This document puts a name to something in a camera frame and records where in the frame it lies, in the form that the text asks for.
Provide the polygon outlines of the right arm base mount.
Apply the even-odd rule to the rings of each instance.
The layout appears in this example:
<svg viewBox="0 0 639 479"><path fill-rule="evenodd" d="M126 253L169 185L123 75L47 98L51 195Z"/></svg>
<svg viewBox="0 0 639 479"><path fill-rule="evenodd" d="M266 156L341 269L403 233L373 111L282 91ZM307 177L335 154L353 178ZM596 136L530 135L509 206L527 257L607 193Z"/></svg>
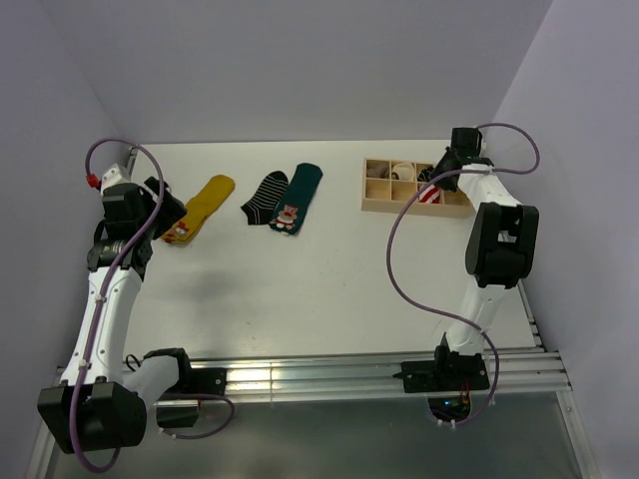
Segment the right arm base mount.
<svg viewBox="0 0 639 479"><path fill-rule="evenodd" d="M446 396L428 397L428 407L435 419L446 423L458 423L471 416L472 391L490 388L485 363L479 354L468 360L432 359L405 361L393 376L402 382L403 392L446 393Z"/></svg>

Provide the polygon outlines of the dark green reindeer sock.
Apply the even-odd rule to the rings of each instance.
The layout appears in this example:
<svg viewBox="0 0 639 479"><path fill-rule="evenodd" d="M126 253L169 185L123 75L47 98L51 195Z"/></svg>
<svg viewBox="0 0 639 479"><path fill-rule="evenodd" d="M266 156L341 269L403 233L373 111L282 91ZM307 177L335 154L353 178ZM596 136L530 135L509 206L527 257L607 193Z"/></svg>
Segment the dark green reindeer sock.
<svg viewBox="0 0 639 479"><path fill-rule="evenodd" d="M300 231L322 176L322 170L317 165L297 165L269 223L273 231L289 236L295 236Z"/></svg>

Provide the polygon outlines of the red white santa sock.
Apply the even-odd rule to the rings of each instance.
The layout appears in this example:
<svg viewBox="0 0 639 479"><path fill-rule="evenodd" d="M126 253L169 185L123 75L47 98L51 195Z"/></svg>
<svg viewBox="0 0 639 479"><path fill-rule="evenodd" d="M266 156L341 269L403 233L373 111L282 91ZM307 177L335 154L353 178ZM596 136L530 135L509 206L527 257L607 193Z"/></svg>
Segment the red white santa sock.
<svg viewBox="0 0 639 479"><path fill-rule="evenodd" d="M421 204L439 204L441 198L441 189L438 186L431 185L420 192L418 201Z"/></svg>

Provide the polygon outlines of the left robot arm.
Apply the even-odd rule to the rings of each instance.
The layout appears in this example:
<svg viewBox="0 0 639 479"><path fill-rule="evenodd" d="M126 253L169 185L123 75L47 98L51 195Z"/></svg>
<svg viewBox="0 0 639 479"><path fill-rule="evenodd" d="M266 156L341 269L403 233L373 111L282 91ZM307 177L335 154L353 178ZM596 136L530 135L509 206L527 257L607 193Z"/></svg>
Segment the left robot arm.
<svg viewBox="0 0 639 479"><path fill-rule="evenodd" d="M153 350L130 377L123 372L130 316L152 242L186 208L154 177L101 186L104 215L87 254L88 298L79 336L59 385L41 390L37 403L66 454L140 444L150 406L165 393L183 398L195 385L182 348Z"/></svg>

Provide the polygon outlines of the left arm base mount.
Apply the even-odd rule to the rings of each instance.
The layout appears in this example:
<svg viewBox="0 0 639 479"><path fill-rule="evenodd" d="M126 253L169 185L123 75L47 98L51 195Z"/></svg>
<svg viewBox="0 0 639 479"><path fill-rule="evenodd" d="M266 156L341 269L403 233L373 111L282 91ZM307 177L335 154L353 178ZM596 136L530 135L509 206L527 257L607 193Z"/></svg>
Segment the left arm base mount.
<svg viewBox="0 0 639 479"><path fill-rule="evenodd" d="M221 401L226 397L227 372L222 367L192 369L185 384L171 387L160 399L161 402L185 401L186 405L158 406L158 426L170 431L195 426L204 401Z"/></svg>

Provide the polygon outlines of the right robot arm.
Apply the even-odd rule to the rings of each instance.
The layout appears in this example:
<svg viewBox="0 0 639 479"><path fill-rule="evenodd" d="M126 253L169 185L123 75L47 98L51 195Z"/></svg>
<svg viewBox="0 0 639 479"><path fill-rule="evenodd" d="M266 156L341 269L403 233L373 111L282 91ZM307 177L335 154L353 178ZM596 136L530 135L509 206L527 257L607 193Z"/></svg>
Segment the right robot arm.
<svg viewBox="0 0 639 479"><path fill-rule="evenodd" d="M445 389L465 378L464 362L481 356L487 344L484 334L506 293L529 276L536 246L538 208L524 205L507 190L481 148L479 129L454 128L432 173L437 177L450 172L450 177L436 185L446 192L464 194L475 211L464 257L469 280L460 307L462 320L442 339L441 346L449 354L431 367L434 382Z"/></svg>

